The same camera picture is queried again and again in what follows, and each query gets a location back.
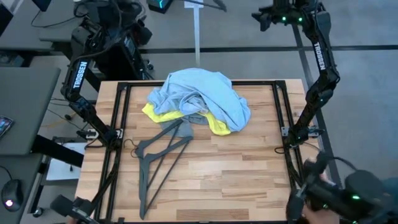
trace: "concrete floor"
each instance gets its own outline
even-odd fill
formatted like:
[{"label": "concrete floor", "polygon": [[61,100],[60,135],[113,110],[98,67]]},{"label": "concrete floor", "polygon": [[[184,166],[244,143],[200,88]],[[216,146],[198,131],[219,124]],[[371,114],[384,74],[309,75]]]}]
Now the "concrete floor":
[{"label": "concrete floor", "polygon": [[[228,13],[210,8],[200,11],[201,47],[255,47],[296,46],[290,26],[273,25],[267,32],[259,31],[259,24],[251,19],[251,13],[259,6],[267,6],[271,0],[225,0]],[[397,45],[397,1],[324,1],[332,18],[330,34],[333,45]],[[176,1],[165,15],[147,11],[147,27],[154,33],[146,49],[193,47],[193,13]],[[310,42],[302,35],[303,44]],[[311,76],[317,79],[318,71],[312,52],[306,52]],[[336,156],[344,157],[359,169],[373,172],[381,179],[398,175],[398,79],[396,60],[398,50],[334,51],[341,75],[333,98],[322,109]],[[155,65],[156,79],[165,79],[176,70],[195,66],[194,54],[149,54]],[[36,57],[31,66],[54,66],[62,69],[54,97],[60,98],[59,89],[65,77],[68,60],[61,56]],[[293,52],[230,52],[203,53],[201,67],[220,71],[231,79],[239,78],[300,78],[307,80],[299,53]],[[96,93],[85,83],[82,94],[95,99]],[[60,114],[72,113],[64,106],[50,105]],[[43,125],[59,121],[46,114]],[[82,127],[81,119],[73,120]],[[75,137],[76,128],[61,123],[42,128],[40,133],[52,136]],[[338,164],[340,177],[351,171]],[[39,206],[48,208],[58,194],[72,195],[75,186],[45,187]],[[65,219],[53,211],[40,218],[24,215],[21,223],[56,223]]]}]

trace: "wooden table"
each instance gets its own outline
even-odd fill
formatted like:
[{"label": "wooden table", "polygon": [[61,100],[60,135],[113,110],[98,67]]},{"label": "wooden table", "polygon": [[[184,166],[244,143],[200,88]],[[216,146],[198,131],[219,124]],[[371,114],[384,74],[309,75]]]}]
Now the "wooden table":
[{"label": "wooden table", "polygon": [[[296,121],[305,106],[305,92],[301,80],[286,80],[286,84]],[[117,82],[102,82],[99,91],[96,109],[106,124],[111,121],[116,86]],[[153,138],[161,132],[159,124],[152,122],[141,111],[152,89],[132,88],[124,139],[132,139],[138,144],[140,140]],[[126,143],[114,201],[114,222],[119,217],[124,217],[126,222],[285,220],[290,187],[284,156],[274,152],[274,148],[281,146],[282,141],[272,88],[259,85],[235,86],[234,89],[248,100],[252,113],[248,125],[239,133],[216,136],[208,126],[193,124],[194,140],[174,167],[144,221],[139,217],[139,161],[130,156],[134,147]],[[124,95],[121,99],[117,124],[120,123]],[[287,123],[284,106],[282,110]],[[170,136],[162,137],[146,148],[146,152],[165,149],[169,139]],[[318,146],[316,140],[309,142]],[[303,145],[300,148],[303,160],[317,154],[311,146]],[[149,189],[147,201],[180,150],[167,154]],[[87,149],[77,197],[91,200],[97,193],[103,159],[104,148]],[[152,173],[156,166],[157,162],[153,162],[150,167]],[[101,217],[105,215],[107,200],[108,196],[105,195]]]}]

